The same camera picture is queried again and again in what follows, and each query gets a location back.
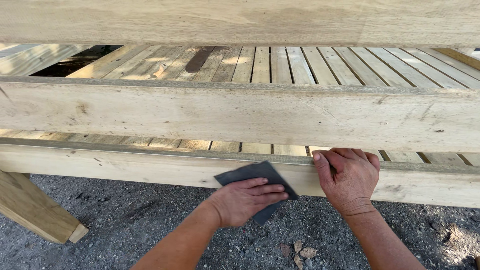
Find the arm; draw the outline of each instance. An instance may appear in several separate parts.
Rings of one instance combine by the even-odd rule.
[[[218,228],[241,226],[266,206],[288,197],[282,185],[267,182],[254,178],[218,189],[131,270],[195,269]]]
[[[314,151],[313,162],[323,191],[358,238],[373,270],[425,270],[370,202],[380,171],[376,155],[332,148]]]

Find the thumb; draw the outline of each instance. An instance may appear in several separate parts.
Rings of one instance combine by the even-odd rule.
[[[324,186],[333,182],[333,178],[330,172],[330,163],[325,158],[325,156],[314,151],[313,153],[313,163],[317,169],[318,178],[320,179],[320,185]]]

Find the dark stain on wood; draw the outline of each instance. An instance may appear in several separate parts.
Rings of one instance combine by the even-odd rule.
[[[202,47],[195,56],[187,63],[185,66],[185,70],[188,73],[197,73],[200,68],[204,65],[205,61],[207,60],[210,53],[213,51],[215,47]]]

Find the finger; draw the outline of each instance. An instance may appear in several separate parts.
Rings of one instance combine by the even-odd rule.
[[[361,157],[362,159],[368,160],[368,159],[367,159],[367,156],[365,155],[365,153],[364,153],[361,149],[352,148],[352,151],[353,151],[355,154],[357,154],[357,156]]]
[[[252,179],[247,179],[243,181],[238,181],[235,182],[234,184],[237,185],[239,188],[242,189],[247,189],[247,188],[252,188],[254,186],[258,185],[263,185],[268,183],[268,179],[263,178],[263,177],[258,177],[258,178],[252,178]]]
[[[333,151],[333,152],[337,153],[338,155],[340,155],[344,158],[347,158],[347,159],[351,159],[351,160],[358,160],[359,159],[359,156],[357,156],[357,154],[355,154],[355,152],[353,152],[353,150],[350,149],[350,148],[332,148],[332,149],[330,149],[330,151]]]
[[[249,188],[247,192],[252,196],[259,196],[265,193],[282,192],[284,190],[285,187],[281,184],[265,184]]]
[[[287,192],[273,192],[273,193],[265,193],[260,196],[255,197],[255,201],[257,204],[262,205],[271,205],[281,200],[286,200],[288,198]]]
[[[348,159],[340,156],[332,150],[318,150],[327,160],[328,163],[336,169],[337,172],[342,172],[345,168],[345,163]]]
[[[368,161],[380,172],[380,161],[378,160],[378,156],[369,152],[365,152],[365,155],[368,158]]]
[[[317,169],[318,179],[320,180],[320,186],[324,187],[327,184],[333,183],[332,173],[330,170],[330,163],[320,150],[312,151],[313,163]]]

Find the forearm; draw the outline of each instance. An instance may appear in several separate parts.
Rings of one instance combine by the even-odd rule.
[[[203,202],[131,270],[195,269],[219,225],[217,211]]]
[[[358,238],[373,270],[425,270],[378,211],[344,218]]]

